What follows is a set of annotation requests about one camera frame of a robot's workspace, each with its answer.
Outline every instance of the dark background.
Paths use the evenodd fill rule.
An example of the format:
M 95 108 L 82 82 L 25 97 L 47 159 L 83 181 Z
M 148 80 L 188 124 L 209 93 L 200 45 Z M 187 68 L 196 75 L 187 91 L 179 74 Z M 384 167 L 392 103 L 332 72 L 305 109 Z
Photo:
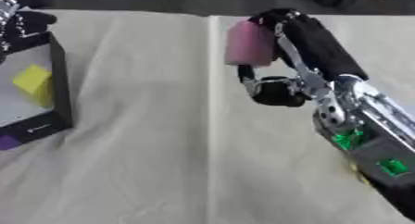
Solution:
M 295 7 L 308 14 L 412 15 L 414 0 L 358 0 L 348 9 L 327 7 L 315 0 L 56 0 L 54 8 L 141 10 L 207 15 L 250 15 L 271 7 Z

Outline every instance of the yellow cube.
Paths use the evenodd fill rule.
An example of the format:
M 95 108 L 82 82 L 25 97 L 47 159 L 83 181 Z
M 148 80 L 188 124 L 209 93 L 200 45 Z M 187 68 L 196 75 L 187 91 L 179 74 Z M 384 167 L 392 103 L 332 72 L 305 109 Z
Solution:
M 39 106 L 52 106 L 52 72 L 37 65 L 31 65 L 13 79 L 13 84 L 19 87 Z

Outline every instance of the black glove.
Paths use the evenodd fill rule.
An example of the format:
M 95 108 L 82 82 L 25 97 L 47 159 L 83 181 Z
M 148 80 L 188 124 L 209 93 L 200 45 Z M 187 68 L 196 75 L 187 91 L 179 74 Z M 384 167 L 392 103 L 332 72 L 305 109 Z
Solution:
M 283 27 L 283 33 L 296 47 L 306 65 L 311 69 L 317 68 L 325 80 L 334 81 L 340 74 L 368 79 L 355 59 L 317 19 L 307 15 L 289 19 Z

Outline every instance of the black box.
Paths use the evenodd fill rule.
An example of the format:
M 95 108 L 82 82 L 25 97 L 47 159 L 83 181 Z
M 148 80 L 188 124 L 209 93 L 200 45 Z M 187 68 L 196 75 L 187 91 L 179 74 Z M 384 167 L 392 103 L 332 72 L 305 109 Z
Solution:
M 30 102 L 26 104 L 12 91 L 13 85 L 7 73 L 8 76 L 16 73 L 13 70 L 17 70 L 20 64 L 7 65 L 6 62 L 19 62 L 19 56 L 24 54 L 28 54 L 34 61 L 43 61 L 44 58 L 49 60 L 47 64 L 52 72 L 53 87 L 53 106 L 49 109 L 29 105 Z M 5 63 L 0 65 L 0 115 L 0 150 L 11 149 L 73 126 L 65 51 L 52 32 L 24 38 L 11 47 Z

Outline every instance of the pink block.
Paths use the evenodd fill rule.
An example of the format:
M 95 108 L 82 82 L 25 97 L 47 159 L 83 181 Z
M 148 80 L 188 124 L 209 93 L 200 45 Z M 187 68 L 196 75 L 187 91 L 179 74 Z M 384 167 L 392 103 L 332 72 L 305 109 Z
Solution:
M 228 31 L 227 65 L 269 66 L 274 37 L 271 31 L 250 21 L 241 21 Z

